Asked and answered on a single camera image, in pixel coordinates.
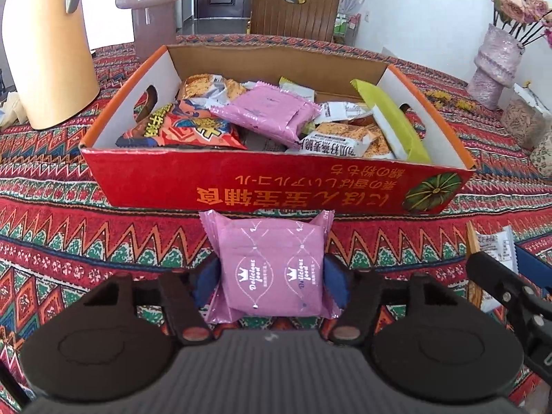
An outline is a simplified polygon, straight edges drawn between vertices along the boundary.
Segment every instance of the gray tile floor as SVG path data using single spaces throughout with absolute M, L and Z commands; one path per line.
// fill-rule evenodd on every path
M 177 34 L 245 34 L 247 20 L 241 19 L 198 19 L 186 20 Z

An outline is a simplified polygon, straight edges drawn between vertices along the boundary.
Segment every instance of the metal rivet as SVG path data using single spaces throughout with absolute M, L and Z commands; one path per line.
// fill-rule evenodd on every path
M 344 325 L 333 329 L 333 337 L 342 341 L 352 341 L 361 335 L 361 331 L 357 327 Z
M 204 341 L 209 337 L 209 330 L 202 327 L 189 327 L 182 332 L 182 337 L 191 342 Z
M 542 317 L 540 317 L 539 315 L 534 315 L 533 316 L 533 320 L 535 321 L 535 323 L 539 326 L 539 327 L 544 327 L 544 320 Z

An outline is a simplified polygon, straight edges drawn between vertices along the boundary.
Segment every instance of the crown logo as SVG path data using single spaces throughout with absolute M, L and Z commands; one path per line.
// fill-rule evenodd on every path
M 289 278 L 288 278 L 288 282 L 292 281 L 292 280 L 296 280 L 297 279 L 297 269 L 295 268 L 288 268 L 289 269 L 289 272 L 286 274 Z
M 244 268 L 240 268 L 241 272 L 238 274 L 239 275 L 239 281 L 240 282 L 244 282 L 246 280 L 249 280 L 249 272 L 244 269 Z

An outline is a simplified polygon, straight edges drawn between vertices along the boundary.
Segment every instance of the red snack bag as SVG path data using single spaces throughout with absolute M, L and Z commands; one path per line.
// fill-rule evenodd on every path
M 191 100 L 157 109 L 121 135 L 119 147 L 188 147 L 247 149 L 239 140 L 236 126 L 213 115 Z

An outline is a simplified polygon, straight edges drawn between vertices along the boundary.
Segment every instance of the box front panel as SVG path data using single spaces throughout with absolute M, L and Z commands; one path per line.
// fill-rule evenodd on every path
M 83 155 L 115 206 L 199 211 L 434 214 L 471 175 L 388 160 L 269 153 L 84 149 Z

